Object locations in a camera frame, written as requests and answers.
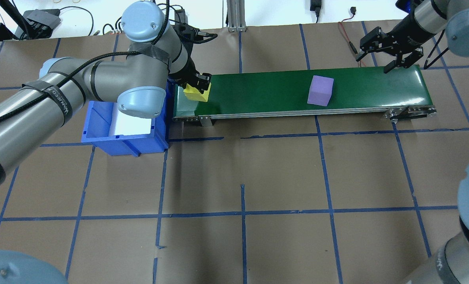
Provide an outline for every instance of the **blue bin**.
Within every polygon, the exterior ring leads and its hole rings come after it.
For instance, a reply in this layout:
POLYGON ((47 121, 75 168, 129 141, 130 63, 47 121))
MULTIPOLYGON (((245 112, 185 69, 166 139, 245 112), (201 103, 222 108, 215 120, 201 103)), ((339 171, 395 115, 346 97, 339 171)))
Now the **blue bin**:
POLYGON ((101 148, 110 156, 133 155, 142 153, 161 153, 168 149, 166 142, 166 101, 161 115, 152 120, 151 132, 143 135, 109 136, 113 108, 116 104, 89 102, 82 134, 82 142, 101 148))

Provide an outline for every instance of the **metal post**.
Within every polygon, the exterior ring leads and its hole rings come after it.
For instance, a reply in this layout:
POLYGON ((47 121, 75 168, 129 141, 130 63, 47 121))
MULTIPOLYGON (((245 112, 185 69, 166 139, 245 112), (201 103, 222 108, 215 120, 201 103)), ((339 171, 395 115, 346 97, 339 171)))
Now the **metal post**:
POLYGON ((245 0, 227 0, 227 19, 229 32, 246 31, 245 0))

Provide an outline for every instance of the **robotic arm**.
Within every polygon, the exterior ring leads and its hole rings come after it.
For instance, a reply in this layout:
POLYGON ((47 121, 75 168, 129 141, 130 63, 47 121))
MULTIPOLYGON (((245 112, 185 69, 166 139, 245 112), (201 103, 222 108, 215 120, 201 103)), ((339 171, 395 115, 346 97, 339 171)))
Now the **robotic arm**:
POLYGON ((23 84, 0 104, 0 184, 88 100, 117 102, 123 113, 154 118, 161 113, 168 79, 200 92, 208 89, 211 75, 195 69, 191 42, 213 35, 193 28, 189 31, 195 34, 175 32, 168 14, 150 1, 129 6, 122 25, 132 41, 128 52, 89 61, 50 59, 40 70, 40 79, 23 84), (127 55, 125 62, 99 60, 121 54, 127 55))
POLYGON ((396 59, 384 67, 384 73, 396 67, 408 68, 424 56, 422 44, 443 29, 450 50, 468 57, 469 0, 425 0, 387 34, 376 27, 364 36, 356 61, 372 52, 386 52, 396 59))

